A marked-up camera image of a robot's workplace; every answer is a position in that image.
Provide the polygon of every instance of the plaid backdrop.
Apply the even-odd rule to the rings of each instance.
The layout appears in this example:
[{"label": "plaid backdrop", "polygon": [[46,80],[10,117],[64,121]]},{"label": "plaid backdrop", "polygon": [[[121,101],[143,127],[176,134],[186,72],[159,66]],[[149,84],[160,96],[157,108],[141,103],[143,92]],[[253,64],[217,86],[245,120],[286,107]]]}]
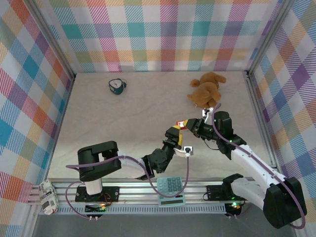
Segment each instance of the plaid backdrop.
[{"label": "plaid backdrop", "polygon": [[310,223],[316,222],[315,72],[316,0],[296,0],[255,83],[282,170],[302,183]]},{"label": "plaid backdrop", "polygon": [[17,236],[71,81],[22,0],[0,0],[0,237]]},{"label": "plaid backdrop", "polygon": [[37,0],[75,72],[243,71],[282,0]]}]

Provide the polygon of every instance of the stuffed animal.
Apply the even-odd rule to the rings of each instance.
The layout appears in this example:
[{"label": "stuffed animal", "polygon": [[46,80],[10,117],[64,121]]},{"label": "stuffed animal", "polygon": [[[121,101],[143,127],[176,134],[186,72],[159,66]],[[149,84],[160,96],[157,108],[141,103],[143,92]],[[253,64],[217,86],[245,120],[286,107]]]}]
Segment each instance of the stuffed animal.
[{"label": "stuffed animal", "polygon": [[190,86],[197,87],[192,95],[188,98],[200,108],[210,108],[217,105],[217,101],[221,99],[221,94],[218,92],[219,84],[225,83],[226,78],[216,73],[205,73],[200,80],[194,79]]}]

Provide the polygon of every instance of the beige surface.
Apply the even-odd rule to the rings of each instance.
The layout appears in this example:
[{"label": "beige surface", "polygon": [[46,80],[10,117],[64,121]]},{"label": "beige surface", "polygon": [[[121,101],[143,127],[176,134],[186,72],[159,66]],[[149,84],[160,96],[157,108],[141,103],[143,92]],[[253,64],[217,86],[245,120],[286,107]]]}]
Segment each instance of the beige surface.
[{"label": "beige surface", "polygon": [[[234,132],[269,162],[242,72],[220,74],[227,77],[226,84],[220,85],[220,110],[229,112]],[[48,177],[78,178],[78,173],[65,165],[77,164],[77,151],[85,146],[114,140],[123,153],[135,158],[161,148],[165,131],[177,120],[201,117],[201,109],[186,97],[194,90],[190,81],[201,75],[203,72],[78,74]],[[121,95],[114,95],[108,88],[108,81],[115,78],[127,80]],[[190,160],[190,177],[226,177],[236,172],[248,176],[238,164],[208,149],[191,132],[183,130],[183,139],[184,145],[193,146],[195,152]],[[185,160],[174,156],[161,175],[185,174]]]}]

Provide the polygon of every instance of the teddy bear leg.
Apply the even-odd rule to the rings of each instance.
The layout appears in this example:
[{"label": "teddy bear leg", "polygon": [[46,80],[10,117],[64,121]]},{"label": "teddy bear leg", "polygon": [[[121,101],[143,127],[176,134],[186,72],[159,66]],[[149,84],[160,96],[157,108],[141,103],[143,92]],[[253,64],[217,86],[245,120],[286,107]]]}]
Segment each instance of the teddy bear leg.
[{"label": "teddy bear leg", "polygon": [[212,98],[207,102],[208,108],[215,107],[217,105],[217,102]]}]

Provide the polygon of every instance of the black cable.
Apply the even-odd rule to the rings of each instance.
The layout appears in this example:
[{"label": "black cable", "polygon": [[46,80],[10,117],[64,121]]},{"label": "black cable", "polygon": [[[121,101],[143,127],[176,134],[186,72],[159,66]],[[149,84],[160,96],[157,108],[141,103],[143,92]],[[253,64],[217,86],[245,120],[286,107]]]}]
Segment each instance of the black cable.
[{"label": "black cable", "polygon": [[209,145],[206,143],[206,141],[204,140],[204,143],[207,145],[207,147],[213,151],[218,151],[219,149],[214,149],[214,148],[210,148]]},{"label": "black cable", "polygon": [[208,197],[207,197],[207,199],[204,199],[204,197],[205,197],[205,195],[211,194],[211,193],[212,193],[211,191],[207,191],[205,194],[203,194],[203,197],[202,197],[203,200],[204,200],[204,201],[208,201]]}]

